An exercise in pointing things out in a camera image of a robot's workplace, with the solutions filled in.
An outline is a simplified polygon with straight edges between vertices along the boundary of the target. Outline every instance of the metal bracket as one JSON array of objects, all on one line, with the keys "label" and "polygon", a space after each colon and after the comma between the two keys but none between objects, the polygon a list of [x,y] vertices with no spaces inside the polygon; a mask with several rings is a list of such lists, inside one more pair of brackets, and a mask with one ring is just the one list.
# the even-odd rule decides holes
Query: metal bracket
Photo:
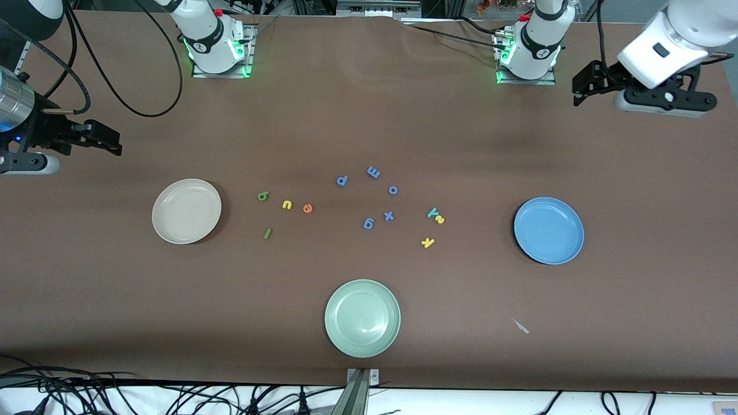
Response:
[{"label": "metal bracket", "polygon": [[[359,369],[348,369],[346,371],[346,383],[351,381],[351,375]],[[379,369],[369,369],[369,386],[377,386],[379,384]]]},{"label": "metal bracket", "polygon": [[349,369],[354,370],[351,378],[338,398],[336,406],[333,407],[331,415],[365,415],[369,402],[369,386],[372,369]]}]

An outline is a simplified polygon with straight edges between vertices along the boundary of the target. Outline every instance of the blue plate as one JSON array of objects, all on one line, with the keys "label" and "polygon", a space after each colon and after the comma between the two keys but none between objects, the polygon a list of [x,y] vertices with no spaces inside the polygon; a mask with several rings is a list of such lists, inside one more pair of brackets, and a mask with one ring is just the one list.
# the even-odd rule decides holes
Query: blue plate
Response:
[{"label": "blue plate", "polygon": [[582,250],[584,226],[571,206],[553,197],[537,197],[517,211],[515,238],[531,258],[560,265]]}]

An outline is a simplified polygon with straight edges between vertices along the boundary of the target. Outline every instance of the power cable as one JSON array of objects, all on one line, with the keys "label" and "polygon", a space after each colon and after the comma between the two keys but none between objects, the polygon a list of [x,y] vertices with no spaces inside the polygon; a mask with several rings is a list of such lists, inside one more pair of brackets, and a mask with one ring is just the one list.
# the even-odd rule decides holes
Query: power cable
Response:
[{"label": "power cable", "polygon": [[139,115],[141,117],[147,117],[147,118],[154,118],[154,117],[161,117],[164,114],[167,114],[169,111],[174,109],[174,107],[179,102],[179,98],[182,97],[182,87],[184,85],[184,81],[182,79],[182,66],[179,63],[179,56],[177,55],[176,49],[174,49],[174,45],[172,44],[172,40],[169,39],[169,36],[167,36],[167,33],[162,29],[162,26],[159,24],[158,21],[151,15],[151,13],[146,10],[146,8],[141,4],[139,0],[133,0],[134,3],[138,5],[138,7],[146,14],[146,16],[156,25],[156,28],[159,29],[159,31],[164,36],[164,39],[166,39],[167,43],[169,44],[169,48],[172,51],[172,55],[174,56],[174,61],[177,65],[177,75],[179,76],[179,88],[177,91],[177,96],[174,98],[174,101],[167,107],[164,111],[157,112],[156,114],[146,114],[144,112],[140,112],[130,106],[123,98],[120,96],[118,91],[115,89],[113,84],[110,82],[110,79],[108,79],[108,75],[103,70],[103,67],[100,65],[100,62],[97,60],[97,56],[92,51],[92,47],[90,46],[89,41],[87,41],[87,36],[85,36],[85,32],[82,30],[82,26],[80,26],[80,22],[77,20],[77,16],[75,15],[74,11],[72,11],[72,20],[75,23],[75,26],[77,27],[77,31],[80,33],[80,37],[82,38],[82,42],[85,44],[85,48],[87,48],[87,51],[90,54],[90,57],[92,58],[92,62],[97,67],[97,71],[100,73],[100,75],[103,77],[103,80],[108,85],[108,88],[110,88],[110,91],[113,92],[113,95],[115,95],[116,99],[118,99],[118,102],[120,102],[124,107],[127,108],[130,112],[133,112],[136,115]]},{"label": "power cable", "polygon": [[[72,22],[72,17],[70,16],[71,12],[69,8],[69,3],[67,3],[66,0],[62,0],[61,6],[64,11],[64,16],[66,17],[66,22],[69,23],[69,35],[72,37],[72,50],[69,52],[69,60],[66,62],[67,66],[71,68],[72,65],[75,64],[75,59],[77,57],[77,31],[75,30],[75,24]],[[44,94],[44,98],[50,97],[51,94],[56,91],[61,83],[64,82],[64,79],[66,79],[67,74],[68,72],[66,71],[66,69],[62,71],[56,82],[54,82],[54,84],[49,87],[49,90],[46,91],[46,93]]]},{"label": "power cable", "polygon": [[72,110],[73,114],[84,114],[87,112],[87,110],[90,109],[90,105],[92,104],[92,101],[90,100],[90,94],[87,92],[87,88],[85,87],[85,84],[82,82],[79,76],[75,73],[75,71],[72,70],[72,68],[67,65],[64,61],[61,60],[54,52],[46,48],[44,45],[42,45],[40,42],[37,42],[25,33],[18,30],[15,26],[8,23],[5,19],[0,18],[0,23],[4,24],[8,29],[10,29],[11,32],[14,32],[16,35],[21,36],[26,41],[29,41],[33,44],[33,46],[39,48],[42,52],[46,53],[51,59],[53,59],[57,64],[59,64],[62,68],[64,68],[65,72],[69,73],[69,76],[72,77],[72,79],[75,80],[77,85],[80,87],[80,90],[82,91],[82,95],[85,97],[85,105],[81,109],[75,109]]}]

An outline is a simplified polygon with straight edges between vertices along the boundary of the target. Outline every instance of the black cable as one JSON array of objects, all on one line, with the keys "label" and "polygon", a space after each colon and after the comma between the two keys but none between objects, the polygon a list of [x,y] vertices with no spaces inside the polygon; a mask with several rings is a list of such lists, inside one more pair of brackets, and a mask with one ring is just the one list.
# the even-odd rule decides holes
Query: black cable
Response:
[{"label": "black cable", "polygon": [[[615,412],[612,412],[610,410],[610,407],[607,406],[607,403],[604,401],[604,397],[606,395],[610,395],[611,398],[613,398],[613,403],[615,404]],[[602,402],[602,407],[610,414],[610,415],[620,415],[620,405],[618,405],[618,400],[615,398],[615,394],[610,391],[602,391],[600,392],[600,402]]]},{"label": "black cable", "polygon": [[133,112],[136,115],[139,115],[141,117],[148,117],[148,118],[154,118],[154,117],[161,117],[164,114],[167,114],[169,111],[171,111],[179,102],[179,98],[182,96],[182,87],[184,84],[184,81],[182,80],[182,66],[179,64],[179,56],[177,55],[176,49],[174,49],[174,45],[172,44],[172,40],[169,39],[169,36],[167,36],[167,33],[162,29],[162,26],[159,24],[158,21],[151,15],[151,13],[146,10],[145,7],[143,7],[143,4],[139,0],[133,0],[134,3],[140,7],[140,9],[146,14],[146,16],[149,17],[149,19],[156,25],[156,28],[159,29],[159,31],[164,35],[164,39],[166,39],[167,43],[169,44],[169,48],[172,51],[172,55],[174,55],[174,61],[177,64],[177,75],[179,76],[179,90],[177,91],[177,96],[174,98],[174,101],[169,105],[168,108],[166,108],[164,111],[157,112],[156,114],[146,114],[144,112],[140,112],[133,108],[132,106],[128,105],[125,100],[118,94],[118,91],[113,87],[113,84],[108,79],[108,75],[103,70],[103,67],[100,65],[100,62],[97,60],[97,56],[92,51],[92,47],[90,46],[90,43],[87,41],[87,36],[85,36],[85,32],[82,30],[82,26],[80,26],[80,22],[77,20],[77,16],[75,15],[74,11],[72,11],[72,20],[75,22],[75,26],[77,27],[77,31],[80,33],[80,37],[82,38],[82,42],[85,44],[85,48],[87,48],[87,52],[89,52],[90,57],[92,58],[92,62],[97,67],[97,71],[100,73],[100,75],[103,77],[103,80],[108,85],[108,88],[110,88],[110,91],[113,92],[113,95],[115,95],[116,99],[118,99],[118,102],[120,102],[124,107],[127,108],[130,112]]},{"label": "black cable", "polygon": [[[66,62],[67,66],[71,68],[72,65],[75,64],[75,59],[77,57],[77,30],[75,30],[75,24],[72,23],[72,17],[69,15],[69,4],[66,2],[66,0],[62,0],[61,6],[64,11],[64,16],[66,17],[66,22],[69,23],[69,34],[72,37],[72,51],[69,52],[69,60]],[[44,94],[44,98],[50,97],[51,94],[56,91],[61,83],[64,82],[64,79],[66,79],[66,74],[68,74],[66,70],[62,71],[61,75],[59,75],[59,78],[57,78],[56,82],[54,82],[54,85],[51,85],[49,90],[46,91],[46,94]]]},{"label": "black cable", "polygon": [[[210,398],[208,398],[208,399],[200,402],[199,404],[197,404],[197,406],[195,407],[195,410],[190,415],[196,415],[202,408],[205,407],[205,405],[207,405],[209,403],[213,403],[213,400],[215,400],[215,398],[217,398],[219,395],[224,394],[225,392],[228,392],[230,390],[233,390],[233,389],[235,389],[235,387],[236,387],[236,385],[231,385],[231,386],[227,386],[226,388],[222,388],[219,392],[216,392]],[[232,414],[232,412],[231,412],[231,406],[228,407],[228,414],[229,415]]]},{"label": "black cable", "polygon": [[274,402],[274,403],[272,403],[271,405],[267,406],[266,408],[262,408],[262,409],[261,409],[261,412],[262,412],[262,413],[263,413],[263,412],[266,412],[266,411],[268,411],[269,409],[272,409],[273,407],[275,407],[275,406],[277,406],[277,405],[281,404],[282,402],[286,401],[286,400],[287,400],[288,398],[291,398],[291,397],[300,397],[300,395],[298,395],[298,394],[289,394],[289,395],[285,395],[284,397],[282,397],[282,399],[279,399],[279,400],[278,400],[277,402]]},{"label": "black cable", "polygon": [[31,39],[28,35],[21,32],[20,30],[16,29],[12,24],[8,23],[5,19],[0,18],[0,23],[4,24],[8,29],[10,29],[12,32],[14,32],[16,35],[21,36],[26,41],[29,41],[33,44],[33,46],[41,49],[44,53],[46,53],[51,59],[53,59],[57,64],[59,64],[62,68],[64,68],[64,71],[69,73],[69,76],[72,77],[72,79],[75,80],[77,85],[80,87],[80,90],[82,91],[82,95],[85,96],[85,106],[82,107],[82,109],[75,109],[72,111],[73,114],[84,114],[87,112],[88,109],[90,109],[90,105],[92,104],[92,101],[90,100],[90,94],[87,92],[87,88],[85,87],[85,84],[82,83],[82,80],[80,77],[77,76],[75,71],[72,70],[69,65],[67,65],[64,61],[61,60],[54,52],[48,50],[44,45],[41,43]]},{"label": "black cable", "polygon": [[563,394],[564,391],[558,391],[556,394],[551,398],[551,401],[548,402],[548,406],[546,406],[546,409],[544,409],[542,412],[539,412],[538,415],[548,415],[548,413],[551,411],[551,408],[554,407],[554,403],[559,399],[561,394]]},{"label": "black cable", "polygon": [[648,405],[648,411],[646,412],[646,415],[651,415],[651,412],[653,412],[653,405],[656,404],[656,392],[651,392],[651,403]]},{"label": "black cable", "polygon": [[269,386],[267,389],[264,390],[264,392],[261,392],[261,394],[256,399],[251,399],[251,402],[249,403],[249,406],[244,409],[243,414],[248,415],[250,413],[258,413],[259,412],[259,403],[261,403],[262,400],[268,395],[270,392],[274,391],[276,388],[279,388],[279,386]]},{"label": "black cable", "polygon": [[443,1],[443,0],[438,0],[438,1],[437,1],[437,2],[436,2],[436,3],[434,4],[434,5],[433,5],[433,7],[432,7],[432,8],[430,9],[430,11],[429,11],[428,13],[426,13],[426,15],[425,15],[425,16],[423,16],[422,18],[427,18],[428,16],[430,16],[430,15],[431,15],[431,14],[432,14],[432,13],[433,13],[433,12],[435,11],[435,8],[436,8],[436,7],[438,7],[438,5],[439,5],[439,4],[440,4],[440,3],[442,2],[442,1]]},{"label": "black cable", "polygon": [[599,34],[599,41],[600,41],[600,61],[602,62],[602,72],[604,72],[605,76],[607,77],[610,82],[614,83],[615,85],[622,86],[623,84],[619,81],[613,78],[612,75],[610,75],[610,68],[607,67],[607,62],[605,61],[605,54],[604,54],[604,31],[602,30],[602,2],[603,0],[597,0],[597,32]]},{"label": "black cable", "polygon": [[721,57],[721,58],[713,59],[712,61],[706,61],[706,62],[702,62],[702,63],[701,63],[700,65],[712,65],[712,64],[719,64],[720,62],[725,62],[725,61],[727,61],[728,59],[732,59],[732,58],[735,58],[735,56],[736,56],[736,55],[735,55],[734,53],[726,53],[726,54],[725,54],[725,56],[723,56],[723,57]]},{"label": "black cable", "polygon": [[490,44],[490,43],[487,43],[487,42],[476,41],[474,39],[462,38],[461,36],[452,35],[450,33],[439,32],[437,30],[427,29],[425,27],[415,26],[413,24],[411,24],[410,27],[415,27],[417,30],[423,30],[424,32],[431,32],[431,33],[435,33],[436,35],[441,35],[441,36],[446,36],[448,38],[458,39],[460,41],[465,41],[465,42],[469,42],[469,43],[473,43],[473,44],[480,44],[480,45],[484,45],[484,46],[489,46],[489,47],[493,47],[495,49],[505,49],[505,47],[503,45]]},{"label": "black cable", "polygon": [[[35,366],[26,360],[11,357],[2,356],[0,357],[14,360],[24,365],[22,368],[11,369],[0,374],[0,379],[3,380],[19,380],[18,382],[6,384],[0,386],[2,388],[18,387],[18,386],[37,386],[38,392],[46,394],[49,400],[53,399],[58,402],[63,409],[64,415],[118,415],[113,405],[110,402],[107,390],[115,388],[117,393],[121,396],[122,400],[128,406],[130,412],[137,415],[137,412],[133,405],[125,397],[123,391],[120,389],[118,379],[115,377],[116,374],[130,374],[128,372],[89,372],[80,369],[64,368],[60,366]],[[82,377],[54,377],[55,372],[63,372],[74,375],[80,375]],[[238,405],[233,405],[228,399],[222,398],[219,395],[225,393],[228,390],[235,389],[237,384],[226,384],[225,387],[215,394],[204,394],[203,391],[208,388],[223,385],[223,384],[206,384],[197,385],[189,390],[182,388],[170,388],[163,385],[157,385],[156,383],[147,381],[156,387],[163,389],[171,389],[179,392],[179,397],[170,406],[169,412],[175,414],[182,408],[183,405],[195,397],[204,397],[207,400],[200,402],[193,415],[197,414],[206,404],[211,402],[225,403],[229,406],[229,412],[232,414],[232,409],[236,408],[237,411],[241,412],[240,408],[240,397],[238,391],[236,391],[236,398],[239,401]],[[79,406],[82,407],[83,411],[80,414],[76,414],[72,408],[65,402],[63,394],[71,394],[79,400]],[[96,401],[102,402],[102,408],[96,403]]]},{"label": "black cable", "polygon": [[473,20],[470,18],[464,17],[464,16],[456,16],[452,17],[453,20],[463,20],[466,23],[470,24],[472,27],[474,27],[476,30],[479,30],[482,33],[486,33],[488,35],[494,35],[494,30],[485,29],[484,27],[481,27],[480,25],[476,24]]},{"label": "black cable", "polygon": [[[343,389],[344,387],[345,386],[337,386],[335,388],[327,388],[327,389],[323,389],[321,391],[311,392],[309,394],[306,394],[305,395],[305,398],[307,399],[309,397],[314,397],[315,395],[324,394],[325,392],[338,391],[339,389]],[[298,399],[296,399],[296,400],[288,403],[287,405],[284,405],[282,408],[279,408],[276,411],[272,412],[272,415],[279,414],[280,412],[284,411],[285,409],[289,408],[290,406],[293,406],[294,404],[298,403],[299,401],[300,401],[300,399],[298,398]]]}]

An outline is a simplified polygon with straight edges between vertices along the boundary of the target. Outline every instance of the plate rim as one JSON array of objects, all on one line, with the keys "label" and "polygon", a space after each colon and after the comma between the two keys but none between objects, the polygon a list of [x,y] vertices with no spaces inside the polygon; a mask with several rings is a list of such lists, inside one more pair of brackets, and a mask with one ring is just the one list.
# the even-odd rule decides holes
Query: plate rim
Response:
[{"label": "plate rim", "polygon": [[[577,226],[578,230],[580,231],[580,233],[582,235],[582,238],[581,238],[581,241],[579,242],[578,246],[574,250],[574,252],[571,255],[569,255],[567,258],[565,258],[563,261],[545,261],[542,258],[540,258],[539,256],[535,256],[535,255],[531,254],[530,252],[528,252],[528,250],[525,248],[525,246],[520,243],[520,237],[519,237],[519,234],[518,234],[519,233],[518,224],[520,223],[521,216],[523,215],[523,213],[526,210],[526,208],[531,207],[531,205],[533,205],[533,204],[535,204],[537,202],[544,202],[544,203],[546,203],[549,206],[552,205],[551,202],[559,203],[559,204],[564,205],[565,207],[567,207],[573,213],[573,218],[574,218],[574,221],[575,221],[575,225]],[[582,223],[582,218],[579,217],[579,214],[576,212],[576,210],[574,210],[574,208],[571,207],[567,202],[564,202],[563,200],[557,199],[555,197],[551,197],[551,196],[539,196],[539,197],[534,197],[533,199],[529,199],[529,200],[525,201],[525,203],[523,203],[518,208],[517,212],[515,213],[515,220],[514,220],[514,223],[513,223],[513,228],[514,228],[514,232],[515,232],[515,240],[517,242],[517,246],[519,246],[520,249],[523,250],[523,252],[528,257],[530,257],[534,261],[540,262],[541,264],[546,264],[546,265],[562,265],[562,264],[566,264],[567,262],[569,262],[569,261],[573,260],[574,258],[576,258],[579,255],[579,253],[582,251],[582,248],[584,247],[584,224]]]},{"label": "plate rim", "polygon": [[[177,185],[182,184],[183,182],[196,183],[196,184],[201,185],[202,187],[208,189],[213,194],[215,194],[215,196],[216,196],[216,198],[218,200],[218,204],[217,204],[218,205],[218,214],[217,214],[217,217],[218,218],[215,221],[215,223],[213,224],[213,226],[203,236],[201,236],[201,237],[199,237],[197,239],[194,239],[192,241],[173,241],[173,240],[170,240],[170,239],[165,238],[162,235],[161,230],[156,226],[156,221],[154,220],[154,216],[156,215],[156,208],[159,206],[159,204],[164,199],[165,193],[167,193],[171,188],[173,188],[173,187],[175,187]],[[175,244],[175,245],[187,245],[187,244],[193,244],[193,243],[195,243],[197,241],[201,241],[203,238],[205,238],[206,236],[210,235],[210,233],[213,231],[213,229],[215,229],[215,227],[218,226],[218,222],[220,221],[222,214],[223,214],[223,201],[221,199],[221,194],[218,192],[218,189],[216,189],[215,186],[211,185],[209,182],[207,182],[207,181],[205,181],[203,179],[197,179],[197,178],[191,177],[191,178],[188,178],[188,179],[177,180],[176,182],[171,183],[169,186],[167,186],[161,193],[159,193],[159,195],[156,197],[156,200],[154,201],[154,206],[151,207],[151,224],[154,226],[154,232],[156,232],[156,234],[159,235],[159,237],[161,239],[165,240],[166,242],[169,242],[170,244]]]},{"label": "plate rim", "polygon": [[[384,348],[382,348],[381,350],[377,351],[376,353],[358,354],[358,353],[351,353],[351,352],[349,352],[347,350],[344,350],[344,348],[341,348],[341,347],[339,347],[336,344],[336,342],[334,341],[333,337],[331,336],[331,332],[328,330],[328,322],[329,322],[328,317],[331,314],[331,311],[329,310],[329,306],[331,305],[331,302],[333,301],[334,297],[336,297],[336,294],[341,289],[344,289],[346,286],[353,285],[353,284],[360,284],[360,283],[363,283],[363,284],[369,283],[371,286],[374,286],[375,288],[382,289],[382,290],[386,291],[390,295],[390,297],[392,298],[393,304],[395,305],[396,310],[397,310],[397,329],[394,330],[394,333],[391,335],[391,338],[387,342],[387,345]],[[379,355],[381,353],[384,353],[385,351],[387,351],[387,349],[390,348],[390,346],[393,345],[393,343],[395,343],[395,340],[397,339],[397,336],[398,336],[398,334],[400,332],[400,326],[401,326],[401,324],[402,324],[402,311],[400,310],[400,303],[399,303],[399,301],[397,301],[397,297],[395,296],[395,294],[392,292],[392,290],[390,290],[389,288],[387,288],[387,286],[385,286],[384,284],[380,283],[379,281],[370,280],[368,278],[359,278],[359,279],[356,279],[356,280],[346,281],[344,284],[341,284],[338,288],[336,288],[333,291],[333,293],[331,294],[331,296],[328,298],[328,302],[325,304],[325,313],[324,313],[324,316],[323,316],[323,328],[325,329],[325,332],[328,335],[328,339],[331,341],[331,344],[333,344],[333,346],[336,349],[338,349],[338,351],[340,351],[343,354],[346,354],[348,356],[351,356],[351,357],[358,357],[358,358],[361,358],[361,359],[366,359],[366,358],[375,357],[375,356],[377,356],[377,355]],[[340,330],[335,329],[335,332],[336,333],[340,333]]]}]

